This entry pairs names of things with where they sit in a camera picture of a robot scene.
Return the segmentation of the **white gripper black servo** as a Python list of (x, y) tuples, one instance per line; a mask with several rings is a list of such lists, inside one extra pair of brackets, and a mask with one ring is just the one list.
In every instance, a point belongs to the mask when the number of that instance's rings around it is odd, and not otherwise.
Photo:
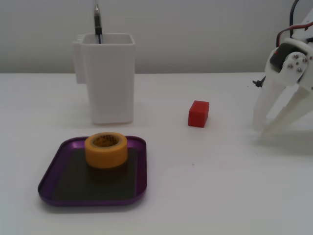
[[(266, 78), (253, 110), (253, 127), (264, 135), (279, 132), (313, 111), (313, 44), (287, 38), (266, 63)], [(286, 87), (298, 90), (276, 118), (267, 115)]]

